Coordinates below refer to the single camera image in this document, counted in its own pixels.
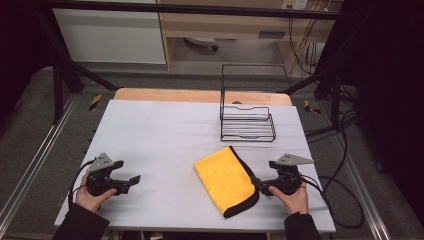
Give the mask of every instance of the towel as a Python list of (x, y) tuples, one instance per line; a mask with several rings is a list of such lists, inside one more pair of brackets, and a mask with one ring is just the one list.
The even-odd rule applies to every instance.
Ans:
[(231, 146), (197, 162), (194, 167), (219, 212), (229, 218), (251, 207), (259, 200), (252, 184), (252, 170)]

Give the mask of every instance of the white table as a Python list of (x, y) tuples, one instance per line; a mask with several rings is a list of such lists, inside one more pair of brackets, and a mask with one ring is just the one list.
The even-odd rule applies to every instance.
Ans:
[[(105, 202), (98, 214), (110, 221), (111, 229), (120, 230), (281, 232), (287, 213), (277, 198), (261, 194), (254, 207), (225, 219), (194, 169), (196, 161), (227, 145), (262, 180), (277, 177), (268, 161), (284, 153), (311, 158), (296, 108), (269, 107), (277, 132), (274, 142), (221, 142), (219, 103), (111, 100), (83, 163), (105, 152), (113, 161), (124, 160), (112, 172), (113, 179), (141, 175), (141, 181), (128, 194)], [(299, 166), (299, 171), (318, 179), (314, 165)], [(319, 193), (310, 186), (308, 193), (318, 230), (335, 232)], [(67, 211), (64, 204), (56, 226)]]

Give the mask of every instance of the wall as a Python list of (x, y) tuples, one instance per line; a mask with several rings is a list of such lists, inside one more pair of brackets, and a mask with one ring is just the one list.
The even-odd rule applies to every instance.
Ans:
[[(155, 3), (154, 0), (104, 0)], [(165, 64), (157, 13), (54, 10), (73, 60)]]

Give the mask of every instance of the gray floor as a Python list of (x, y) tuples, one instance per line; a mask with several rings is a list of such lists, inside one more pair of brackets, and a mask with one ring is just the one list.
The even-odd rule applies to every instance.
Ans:
[[(131, 71), (122, 73), (118, 68), (100, 66), (99, 75), (106, 80), (124, 87), (145, 88), (181, 88), (181, 89), (219, 89), (221, 66), (224, 63), (248, 64), (281, 64), (277, 47), (272, 42), (220, 40), (220, 49), (213, 52), (210, 49), (193, 46), (182, 39), (177, 42), (174, 65), (171, 70), (161, 67), (138, 66)], [(286, 88), (305, 77), (305, 74), (294, 72), (291, 79), (266, 78), (262, 75), (274, 74), (274, 70), (258, 68), (258, 78), (236, 79), (238, 83), (262, 88)], [(67, 189), (76, 170), (84, 157), (84, 151), (90, 146), (98, 123), (107, 106), (108, 99), (113, 98), (113, 92), (105, 91), (88, 79), (81, 95), (66, 94), (76, 97), (75, 107), (46, 156), (40, 171), (28, 193), (14, 214), (3, 239), (12, 239), (19, 234), (30, 234), (31, 237), (20, 235), (18, 239), (49, 238), (55, 231), (53, 222), (59, 211), (58, 204), (66, 196)], [(30, 165), (38, 148), (52, 127), (53, 120), (53, 88), (52, 76), (49, 70), (40, 71), (34, 75), (30, 86), (22, 96), (22, 106), (0, 126), (0, 155), (2, 171), (0, 177), (0, 206), (6, 206), (8, 199), (15, 190), (21, 176)], [(313, 97), (315, 86), (302, 89), (291, 96), (293, 104), (298, 107), (300, 119), (305, 130), (328, 126), (325, 114), (315, 114), (304, 110), (304, 101), (308, 100), (311, 107), (325, 111), (328, 100), (316, 101)], [(103, 97), (97, 109), (88, 111), (92, 99), (97, 93)], [(347, 130), (348, 151), (354, 160), (360, 176), (367, 184), (372, 201), (390, 234), (391, 239), (424, 239), (422, 225), (409, 208), (405, 199), (393, 182), (390, 175), (379, 173), (372, 150), (367, 144), (359, 126), (352, 125)], [(312, 157), (316, 161), (320, 176), (329, 176), (336, 169), (341, 159), (337, 139), (329, 137), (310, 144)], [(337, 178), (350, 189), (352, 184), (349, 175), (342, 169)], [(351, 225), (360, 218), (355, 202), (337, 184), (332, 184), (328, 192), (335, 209), (335, 219)], [(335, 239), (374, 239), (367, 221), (354, 230), (336, 225)]]

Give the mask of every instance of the wire dish rack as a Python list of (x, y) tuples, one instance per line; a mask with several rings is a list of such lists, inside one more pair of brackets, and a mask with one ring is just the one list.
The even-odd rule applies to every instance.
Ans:
[(269, 107), (243, 106), (242, 104), (225, 104), (225, 93), (231, 88), (225, 85), (225, 67), (255, 67), (255, 66), (277, 66), (281, 65), (222, 65), (220, 120), (221, 141), (251, 141), (272, 142), (276, 139), (276, 132), (272, 114)]

